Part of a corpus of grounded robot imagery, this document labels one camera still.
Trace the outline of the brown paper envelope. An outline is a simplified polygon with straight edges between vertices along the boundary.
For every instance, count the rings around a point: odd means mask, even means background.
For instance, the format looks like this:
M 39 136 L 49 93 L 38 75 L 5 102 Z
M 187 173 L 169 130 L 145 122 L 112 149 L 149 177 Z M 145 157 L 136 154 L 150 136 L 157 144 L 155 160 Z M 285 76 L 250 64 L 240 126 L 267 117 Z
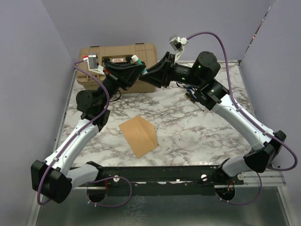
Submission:
M 141 116 L 136 116 L 119 125 L 136 158 L 158 147 L 154 125 Z

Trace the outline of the green white glue stick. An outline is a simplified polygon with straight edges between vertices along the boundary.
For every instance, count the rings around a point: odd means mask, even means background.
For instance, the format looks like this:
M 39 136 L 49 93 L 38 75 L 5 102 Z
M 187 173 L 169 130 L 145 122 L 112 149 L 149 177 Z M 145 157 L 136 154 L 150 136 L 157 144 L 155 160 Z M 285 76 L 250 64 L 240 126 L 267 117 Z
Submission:
M 146 70 L 146 63 L 145 63 L 145 62 L 141 61 L 141 60 L 138 58 L 137 55 L 133 55 L 133 56 L 131 57 L 131 59 L 132 59 L 132 61 L 133 61 L 136 65 L 144 65 L 144 66 L 145 66 L 144 70 L 142 71 L 142 75 L 144 75 L 144 74 L 147 73 L 147 70 Z

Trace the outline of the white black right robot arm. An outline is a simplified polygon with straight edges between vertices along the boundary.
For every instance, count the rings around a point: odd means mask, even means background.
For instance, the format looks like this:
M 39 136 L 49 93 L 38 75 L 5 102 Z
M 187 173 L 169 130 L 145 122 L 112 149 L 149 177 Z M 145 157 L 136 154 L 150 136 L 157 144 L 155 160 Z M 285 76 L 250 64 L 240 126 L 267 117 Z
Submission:
M 279 142 L 285 141 L 286 134 L 274 132 L 233 101 L 229 90 L 215 79 L 220 68 L 215 55 L 208 51 L 201 52 L 192 67 L 175 63 L 174 55 L 166 52 L 139 79 L 157 88 L 166 88 L 172 81 L 196 87 L 196 101 L 225 119 L 247 140 L 251 151 L 224 161 L 216 172 L 217 181 L 227 184 L 241 172 L 263 173 L 279 153 Z

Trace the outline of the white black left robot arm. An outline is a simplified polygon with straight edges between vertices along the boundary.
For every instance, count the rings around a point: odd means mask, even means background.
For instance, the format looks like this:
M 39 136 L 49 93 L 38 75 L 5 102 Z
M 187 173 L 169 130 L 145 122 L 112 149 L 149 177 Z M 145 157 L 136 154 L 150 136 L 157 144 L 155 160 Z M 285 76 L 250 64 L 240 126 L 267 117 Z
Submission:
M 37 192 L 38 205 L 49 201 L 62 203 L 73 188 L 88 182 L 94 186 L 103 182 L 104 174 L 97 164 L 89 162 L 76 169 L 71 166 L 86 144 L 106 125 L 111 113 L 108 109 L 111 98 L 119 89 L 132 87 L 146 69 L 143 63 L 107 62 L 101 66 L 89 57 L 80 62 L 87 65 L 87 70 L 79 68 L 78 63 L 74 63 L 74 69 L 93 79 L 99 87 L 77 94 L 77 110 L 82 113 L 77 125 L 50 156 L 31 165 L 32 188 Z

